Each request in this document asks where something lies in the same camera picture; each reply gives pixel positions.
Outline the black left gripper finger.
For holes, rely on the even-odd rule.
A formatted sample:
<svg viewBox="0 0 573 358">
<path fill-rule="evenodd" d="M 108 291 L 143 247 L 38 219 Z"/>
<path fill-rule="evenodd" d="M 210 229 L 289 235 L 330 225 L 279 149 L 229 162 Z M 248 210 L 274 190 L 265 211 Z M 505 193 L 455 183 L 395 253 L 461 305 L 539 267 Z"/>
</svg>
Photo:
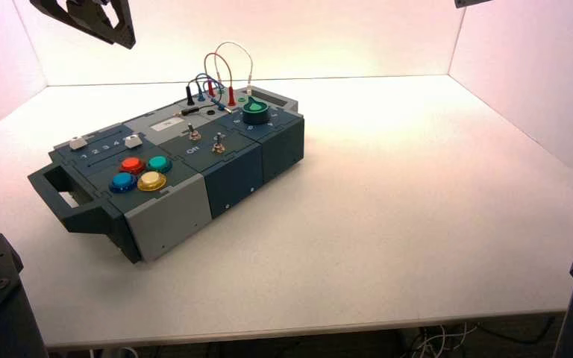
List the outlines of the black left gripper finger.
<svg viewBox="0 0 573 358">
<path fill-rule="evenodd" d="M 131 18 L 131 9 L 127 0 L 111 0 L 118 23 L 113 28 L 113 41 L 124 47 L 133 47 L 136 43 L 134 27 Z"/>
<path fill-rule="evenodd" d="M 113 28 L 117 24 L 113 25 L 104 12 L 105 6 L 109 4 L 111 6 L 110 1 L 66 1 L 66 8 L 61 7 L 57 1 L 53 0 L 31 0 L 30 3 L 39 12 L 58 22 L 108 44 L 117 44 L 113 41 L 112 34 Z"/>
</svg>

